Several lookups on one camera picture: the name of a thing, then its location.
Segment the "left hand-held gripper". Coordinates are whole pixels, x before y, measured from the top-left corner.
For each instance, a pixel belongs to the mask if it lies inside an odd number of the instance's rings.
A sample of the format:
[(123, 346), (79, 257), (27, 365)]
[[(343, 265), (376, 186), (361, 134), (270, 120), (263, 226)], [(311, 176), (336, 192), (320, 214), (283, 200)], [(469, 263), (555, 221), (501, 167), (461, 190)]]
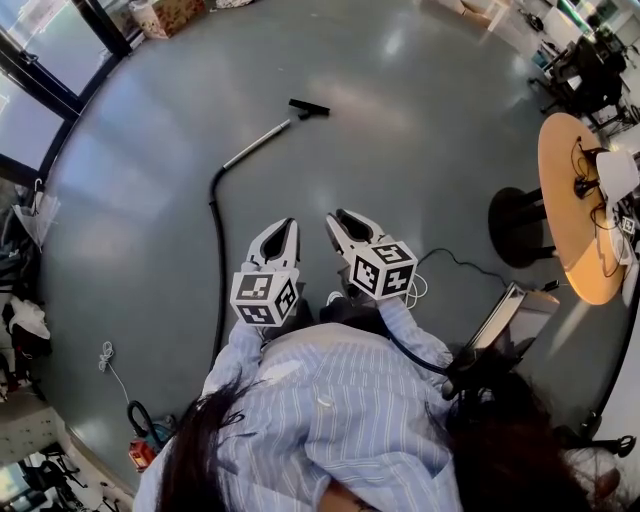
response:
[(253, 327), (283, 326), (299, 301), (298, 262), (295, 219), (281, 219), (263, 230), (233, 275), (230, 305), (238, 319)]

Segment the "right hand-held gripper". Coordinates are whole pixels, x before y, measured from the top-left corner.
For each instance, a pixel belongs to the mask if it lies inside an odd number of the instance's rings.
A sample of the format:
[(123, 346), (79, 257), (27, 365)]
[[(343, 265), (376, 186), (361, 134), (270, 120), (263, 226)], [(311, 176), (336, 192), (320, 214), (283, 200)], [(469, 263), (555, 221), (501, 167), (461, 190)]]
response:
[(418, 259), (404, 242), (355, 249), (356, 242), (377, 243), (385, 237), (385, 232), (372, 219), (347, 209), (328, 213), (325, 228), (334, 250), (348, 260), (349, 285), (374, 300), (396, 297), (409, 290)]

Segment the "black vacuum floor nozzle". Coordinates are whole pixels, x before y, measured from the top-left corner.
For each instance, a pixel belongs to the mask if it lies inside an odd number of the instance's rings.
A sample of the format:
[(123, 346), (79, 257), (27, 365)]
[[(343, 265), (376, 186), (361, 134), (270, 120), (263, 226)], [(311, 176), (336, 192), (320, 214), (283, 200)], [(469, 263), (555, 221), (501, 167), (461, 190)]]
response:
[(298, 110), (298, 118), (300, 121), (310, 119), (311, 117), (328, 117), (330, 115), (330, 109), (328, 107), (295, 98), (289, 100), (289, 106)]

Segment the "person's left forearm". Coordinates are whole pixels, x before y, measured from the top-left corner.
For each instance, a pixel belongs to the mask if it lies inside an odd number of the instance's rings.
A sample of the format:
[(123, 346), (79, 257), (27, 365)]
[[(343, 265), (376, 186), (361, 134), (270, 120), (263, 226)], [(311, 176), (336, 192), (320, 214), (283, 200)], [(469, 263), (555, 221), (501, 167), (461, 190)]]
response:
[(257, 378), (262, 360), (261, 346), (259, 331), (238, 320), (204, 381), (201, 397), (230, 384), (238, 384), (240, 388), (263, 388), (264, 382)]

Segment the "person's right forearm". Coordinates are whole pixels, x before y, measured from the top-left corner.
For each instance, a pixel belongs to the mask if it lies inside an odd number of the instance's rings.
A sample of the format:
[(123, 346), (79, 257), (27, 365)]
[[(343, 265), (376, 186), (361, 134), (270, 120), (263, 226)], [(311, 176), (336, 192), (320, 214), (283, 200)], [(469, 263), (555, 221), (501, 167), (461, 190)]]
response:
[(453, 360), (445, 343), (423, 330), (400, 298), (380, 300), (377, 309), (400, 353), (413, 363), (423, 380), (440, 386), (445, 376), (435, 368), (444, 371)]

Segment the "handheld tool with blue body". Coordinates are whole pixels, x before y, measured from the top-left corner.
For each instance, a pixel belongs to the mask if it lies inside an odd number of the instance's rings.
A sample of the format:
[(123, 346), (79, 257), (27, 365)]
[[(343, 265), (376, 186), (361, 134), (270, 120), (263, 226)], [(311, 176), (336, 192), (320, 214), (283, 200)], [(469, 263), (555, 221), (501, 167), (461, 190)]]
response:
[(177, 421), (173, 415), (152, 420), (136, 400), (127, 405), (127, 418), (135, 433), (129, 444), (129, 457), (138, 473), (143, 473), (174, 436)]

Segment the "person's black trousers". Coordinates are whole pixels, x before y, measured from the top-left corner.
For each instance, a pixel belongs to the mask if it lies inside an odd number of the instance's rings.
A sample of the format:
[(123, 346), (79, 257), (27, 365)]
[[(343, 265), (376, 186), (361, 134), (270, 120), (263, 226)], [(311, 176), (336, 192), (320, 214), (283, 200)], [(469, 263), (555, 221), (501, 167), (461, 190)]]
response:
[(301, 298), (294, 307), (293, 314), (287, 317), (284, 324), (280, 327), (266, 328), (263, 331), (263, 338), (270, 342), (297, 330), (328, 323), (338, 323), (385, 338), (389, 337), (389, 330), (381, 314), (374, 307), (354, 306), (344, 298), (321, 308), (319, 321), (316, 322), (308, 302)]

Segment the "round wooden table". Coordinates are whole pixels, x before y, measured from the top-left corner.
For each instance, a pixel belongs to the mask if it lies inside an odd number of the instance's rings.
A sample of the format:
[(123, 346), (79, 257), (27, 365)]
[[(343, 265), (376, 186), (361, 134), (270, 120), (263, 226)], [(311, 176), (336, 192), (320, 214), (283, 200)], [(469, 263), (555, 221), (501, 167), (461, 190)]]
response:
[(548, 117), (538, 140), (540, 189), (557, 258), (576, 294), (591, 305), (620, 294), (630, 306), (640, 264), (623, 214), (606, 202), (596, 165), (586, 155), (599, 148), (580, 120), (566, 113)]

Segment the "clear folded umbrella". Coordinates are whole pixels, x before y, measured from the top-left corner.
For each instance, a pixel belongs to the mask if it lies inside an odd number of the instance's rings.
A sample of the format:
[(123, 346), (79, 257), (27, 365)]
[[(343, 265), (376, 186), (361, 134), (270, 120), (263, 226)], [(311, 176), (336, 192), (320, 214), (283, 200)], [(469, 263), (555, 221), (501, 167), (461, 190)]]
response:
[(45, 191), (41, 178), (34, 181), (33, 194), (26, 205), (14, 204), (13, 213), (21, 223), (27, 235), (42, 251), (50, 227), (55, 223), (61, 202), (57, 196), (49, 195)]

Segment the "cardboard box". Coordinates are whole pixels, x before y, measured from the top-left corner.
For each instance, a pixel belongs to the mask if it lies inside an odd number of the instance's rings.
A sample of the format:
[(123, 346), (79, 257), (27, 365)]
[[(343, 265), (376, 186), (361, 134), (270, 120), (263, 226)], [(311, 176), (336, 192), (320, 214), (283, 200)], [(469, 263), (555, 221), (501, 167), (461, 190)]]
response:
[(204, 0), (154, 0), (151, 34), (156, 39), (169, 39), (205, 11)]

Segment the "white crumpled cloth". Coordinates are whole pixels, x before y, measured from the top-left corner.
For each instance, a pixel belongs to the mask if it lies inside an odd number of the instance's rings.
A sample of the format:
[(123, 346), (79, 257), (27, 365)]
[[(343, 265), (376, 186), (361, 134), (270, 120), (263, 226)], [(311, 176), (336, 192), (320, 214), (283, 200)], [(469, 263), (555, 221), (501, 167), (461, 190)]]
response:
[(13, 317), (9, 321), (9, 333), (12, 334), (16, 326), (21, 327), (28, 333), (44, 340), (51, 338), (51, 333), (45, 322), (45, 312), (35, 303), (22, 301), (16, 296), (12, 296), (9, 305), (13, 309)]

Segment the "white patterned bag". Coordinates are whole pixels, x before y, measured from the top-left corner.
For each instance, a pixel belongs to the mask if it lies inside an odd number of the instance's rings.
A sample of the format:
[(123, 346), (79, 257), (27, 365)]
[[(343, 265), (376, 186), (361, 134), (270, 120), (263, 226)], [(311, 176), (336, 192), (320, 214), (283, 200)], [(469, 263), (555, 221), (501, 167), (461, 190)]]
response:
[(164, 0), (130, 0), (128, 8), (136, 24), (149, 39), (168, 39), (161, 20)]

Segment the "white paper sheet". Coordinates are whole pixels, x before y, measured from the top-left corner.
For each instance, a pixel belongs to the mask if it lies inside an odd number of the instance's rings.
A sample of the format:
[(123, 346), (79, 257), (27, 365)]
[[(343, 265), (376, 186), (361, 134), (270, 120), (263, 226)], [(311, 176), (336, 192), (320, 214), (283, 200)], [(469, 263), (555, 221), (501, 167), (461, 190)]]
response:
[(596, 156), (599, 188), (608, 203), (617, 203), (640, 186), (640, 172), (627, 150), (599, 153)]

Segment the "black office chair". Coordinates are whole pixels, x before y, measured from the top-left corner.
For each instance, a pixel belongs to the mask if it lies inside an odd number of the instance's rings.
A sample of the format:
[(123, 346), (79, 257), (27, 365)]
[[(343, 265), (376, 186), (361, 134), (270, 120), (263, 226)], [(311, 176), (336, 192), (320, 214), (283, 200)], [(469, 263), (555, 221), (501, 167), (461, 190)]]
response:
[(593, 115), (607, 107), (621, 111), (625, 70), (622, 50), (613, 51), (606, 43), (581, 37), (552, 61), (548, 78), (531, 77), (527, 84), (538, 86), (553, 98), (541, 109), (543, 114), (559, 108), (593, 121)]

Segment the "black window frame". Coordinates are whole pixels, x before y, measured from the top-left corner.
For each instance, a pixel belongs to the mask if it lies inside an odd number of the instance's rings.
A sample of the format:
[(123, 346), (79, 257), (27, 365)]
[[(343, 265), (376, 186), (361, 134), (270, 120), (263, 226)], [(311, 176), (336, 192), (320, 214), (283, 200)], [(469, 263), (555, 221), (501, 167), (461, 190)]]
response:
[(129, 0), (0, 0), (0, 178), (45, 179), (91, 98), (132, 52)]

